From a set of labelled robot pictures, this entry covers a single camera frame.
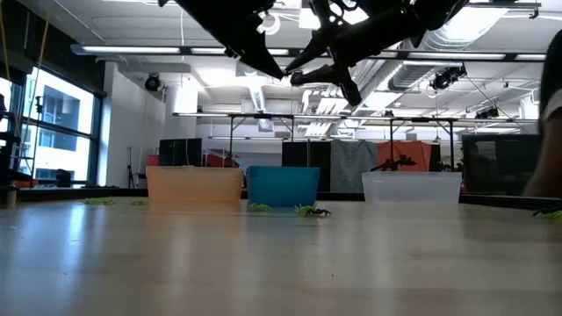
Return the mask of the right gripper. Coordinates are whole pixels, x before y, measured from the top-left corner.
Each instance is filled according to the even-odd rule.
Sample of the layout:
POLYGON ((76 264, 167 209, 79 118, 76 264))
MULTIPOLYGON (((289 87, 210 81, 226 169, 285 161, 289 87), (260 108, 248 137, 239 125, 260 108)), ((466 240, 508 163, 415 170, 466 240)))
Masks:
POLYGON ((295 71, 291 75, 291 85, 302 86, 309 83, 331 83, 340 88, 343 97, 352 106, 361 104, 362 97, 355 82, 345 67, 379 54, 389 46, 402 40, 423 35, 427 23, 422 18, 420 8, 406 1, 371 1, 369 17, 354 25, 343 19, 347 6, 336 1, 338 9, 333 12, 328 0, 311 0, 311 11, 318 18, 320 27, 312 31, 312 38, 302 52, 285 68, 290 74, 313 59, 327 53, 333 65, 324 65, 304 74, 295 71), (337 35, 337 52, 335 38, 337 35))

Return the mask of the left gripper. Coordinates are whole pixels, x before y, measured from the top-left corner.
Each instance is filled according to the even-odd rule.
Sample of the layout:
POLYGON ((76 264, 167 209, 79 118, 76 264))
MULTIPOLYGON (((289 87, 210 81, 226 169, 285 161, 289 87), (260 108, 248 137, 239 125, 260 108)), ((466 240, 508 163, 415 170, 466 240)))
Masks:
POLYGON ((285 76, 265 46, 264 35, 258 31, 263 22, 259 14, 271 9, 273 0, 176 0, 176 3, 239 61, 277 79, 285 76))

